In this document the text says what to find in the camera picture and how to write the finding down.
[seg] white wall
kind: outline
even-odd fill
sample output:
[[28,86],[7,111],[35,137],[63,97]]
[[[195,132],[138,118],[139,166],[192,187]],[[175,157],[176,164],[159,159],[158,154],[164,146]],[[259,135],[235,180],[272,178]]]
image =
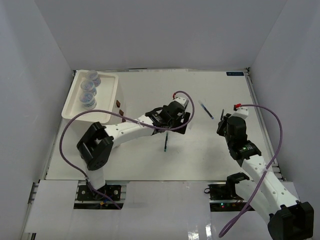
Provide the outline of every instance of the white wall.
[[287,0],[35,0],[70,67],[246,68]]
[[[320,239],[320,2],[289,0],[252,66],[258,102],[283,124],[278,161],[302,201],[315,211],[314,239]],[[273,146],[279,128],[263,115]]]
[[0,0],[0,239],[18,239],[72,80],[33,0]]

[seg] pen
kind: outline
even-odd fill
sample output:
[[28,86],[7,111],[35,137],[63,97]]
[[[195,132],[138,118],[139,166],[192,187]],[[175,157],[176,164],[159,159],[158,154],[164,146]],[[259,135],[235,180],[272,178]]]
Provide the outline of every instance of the pen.
[[205,110],[205,112],[209,115],[211,119],[214,119],[214,116],[211,115],[211,113],[208,111],[208,109],[205,107],[205,105],[199,100],[198,103],[201,105],[201,107]]
[[166,133],[165,133],[165,142],[164,142],[164,151],[165,152],[167,151],[168,135],[169,135],[169,132],[166,131]]

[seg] white table surface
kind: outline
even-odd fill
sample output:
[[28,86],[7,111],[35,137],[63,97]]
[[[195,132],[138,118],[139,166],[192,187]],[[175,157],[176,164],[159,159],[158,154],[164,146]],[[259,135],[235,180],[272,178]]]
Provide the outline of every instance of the white table surface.
[[[170,103],[173,92],[188,92],[195,104],[195,116],[184,135],[170,132],[167,152],[165,134],[141,137],[112,150],[104,168],[108,181],[211,181],[243,172],[234,161],[223,137],[216,134],[222,109],[232,113],[237,103],[252,104],[244,76],[227,76],[226,72],[158,71],[118,72],[125,102],[126,116],[137,118]],[[212,120],[198,103],[201,100],[214,116]],[[47,172],[47,180],[83,180],[80,172],[67,165],[59,153],[59,139],[67,121],[62,120]],[[254,108],[246,119],[248,139],[270,159],[267,145]],[[75,165],[84,169],[76,144],[83,132],[69,129],[63,151]]]

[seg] cable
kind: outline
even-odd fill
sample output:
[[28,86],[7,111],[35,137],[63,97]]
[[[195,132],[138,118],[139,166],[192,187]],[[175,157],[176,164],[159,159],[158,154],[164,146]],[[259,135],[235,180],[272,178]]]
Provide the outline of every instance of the cable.
[[[280,138],[279,138],[279,144],[278,147],[273,155],[273,157],[271,158],[270,162],[267,164],[267,166],[265,167],[266,170],[269,169],[269,167],[272,165],[272,163],[274,162],[274,160],[276,159],[276,157],[278,156],[278,153],[280,151],[281,145],[282,145],[282,139],[283,139],[283,129],[282,129],[282,124],[281,121],[279,119],[279,117],[269,108],[265,107],[265,106],[260,106],[260,105],[256,105],[256,104],[237,104],[235,105],[236,108],[238,107],[256,107],[256,108],[261,108],[261,109],[265,109],[268,112],[270,112],[277,120],[278,124],[279,124],[279,129],[280,129]],[[244,207],[242,208],[242,210],[239,212],[239,214],[237,216],[235,216],[233,219],[231,219],[220,231],[219,233],[219,238],[222,238],[232,227],[233,225],[238,221],[238,219],[244,214],[246,213],[251,207],[250,207],[250,203],[252,202],[252,200],[254,199],[255,195],[257,194],[260,186],[262,185],[263,180],[265,179],[265,176],[267,174],[267,171],[264,171],[259,182],[257,183],[252,195],[250,196],[249,200],[246,202],[246,204],[244,205]]]
[[162,110],[162,106],[160,106],[160,107],[156,107],[155,109],[153,109],[152,111],[155,111],[155,112],[158,112],[158,111],[160,111],[160,110]]
[[205,194],[210,194],[210,188],[207,187],[205,190],[203,190],[203,192],[204,192]]
[[[173,98],[176,94],[178,93],[181,93],[181,94],[184,94],[186,95],[189,100],[190,100],[190,103],[192,105],[192,114],[189,118],[189,120],[182,124],[181,126],[178,126],[178,127],[173,127],[173,128],[164,128],[164,127],[158,127],[158,126],[153,126],[153,125],[149,125],[149,124],[146,124],[144,122],[139,122],[140,125],[142,126],[146,126],[148,128],[152,128],[152,129],[156,129],[156,130],[160,130],[160,131],[175,131],[175,130],[178,130],[178,129],[181,129],[183,127],[185,127],[186,125],[188,125],[191,120],[194,118],[194,115],[195,115],[195,104],[194,104],[194,101],[192,100],[192,98],[190,97],[190,95],[188,93],[186,93],[185,91],[176,91],[174,94],[173,94]],[[107,110],[99,110],[99,109],[96,109],[96,110],[88,110],[88,111],[84,111],[84,112],[81,112],[79,114],[77,114],[76,116],[74,116],[72,119],[70,119],[70,121],[66,124],[66,126],[64,127],[63,131],[62,131],[62,134],[61,134],[61,137],[60,137],[60,141],[59,141],[59,151],[60,151],[60,155],[61,157],[63,158],[63,160],[69,164],[71,167],[73,167],[74,169],[77,169],[78,171],[80,171],[85,179],[87,180],[87,183],[88,183],[88,186],[89,188],[91,189],[91,191],[103,196],[104,198],[110,200],[118,209],[121,209],[118,204],[116,204],[115,201],[113,201],[109,196],[103,194],[102,192],[96,190],[92,184],[90,183],[89,181],[89,178],[88,178],[88,175],[85,173],[85,171],[83,171],[81,168],[79,168],[78,166],[72,164],[67,158],[66,156],[64,155],[63,151],[62,151],[62,144],[63,144],[63,140],[64,140],[64,137],[65,137],[65,134],[66,134],[66,131],[67,129],[69,128],[69,126],[77,119],[79,118],[80,116],[84,115],[84,114],[88,114],[88,113],[105,113],[105,114],[110,114],[110,115],[113,115],[113,116],[116,116],[116,117],[119,117],[119,118],[122,118],[122,119],[125,119],[125,120],[128,120],[130,122],[133,122],[135,124],[138,124],[138,121],[137,120],[134,120],[132,118],[129,118],[129,117],[126,117],[126,116],[121,116],[120,114],[118,113],[114,113],[114,112],[111,112],[111,111],[107,111]]]

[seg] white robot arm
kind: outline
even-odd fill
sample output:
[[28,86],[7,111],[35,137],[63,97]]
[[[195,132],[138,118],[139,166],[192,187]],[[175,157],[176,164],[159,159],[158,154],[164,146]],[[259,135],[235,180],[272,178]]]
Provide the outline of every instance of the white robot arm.
[[[77,148],[84,160],[88,181],[94,189],[98,190],[106,184],[103,166],[107,163],[113,148],[133,139],[163,132],[143,124],[172,129],[186,123],[190,117],[190,113],[186,112],[188,102],[187,98],[176,96],[169,105],[155,108],[136,118],[138,124],[122,122],[102,126],[99,122],[93,123],[78,142]],[[184,134],[186,128],[187,126],[174,132]]]
[[232,197],[248,201],[257,183],[266,175],[250,206],[267,223],[273,240],[304,240],[313,236],[314,210],[308,202],[301,203],[267,170],[261,151],[248,140],[246,117],[248,108],[234,106],[233,114],[222,111],[217,134],[225,137],[231,157],[246,171],[228,176],[226,187]]

